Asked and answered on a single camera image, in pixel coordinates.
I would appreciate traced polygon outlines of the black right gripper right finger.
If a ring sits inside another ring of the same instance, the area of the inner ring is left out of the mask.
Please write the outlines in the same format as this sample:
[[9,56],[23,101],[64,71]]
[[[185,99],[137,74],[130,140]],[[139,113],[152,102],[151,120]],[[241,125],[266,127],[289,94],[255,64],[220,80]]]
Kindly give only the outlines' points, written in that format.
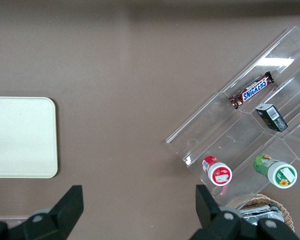
[[195,209],[201,224],[192,240],[257,240],[257,227],[248,223],[234,209],[220,209],[205,185],[195,188]]

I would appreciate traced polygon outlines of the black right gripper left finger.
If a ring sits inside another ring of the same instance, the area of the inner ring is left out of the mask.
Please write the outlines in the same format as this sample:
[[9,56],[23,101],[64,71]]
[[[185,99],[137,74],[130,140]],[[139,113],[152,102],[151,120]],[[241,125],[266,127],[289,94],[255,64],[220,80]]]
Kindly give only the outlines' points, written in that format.
[[8,230],[9,240],[66,240],[84,211],[83,188],[73,185],[49,212]]

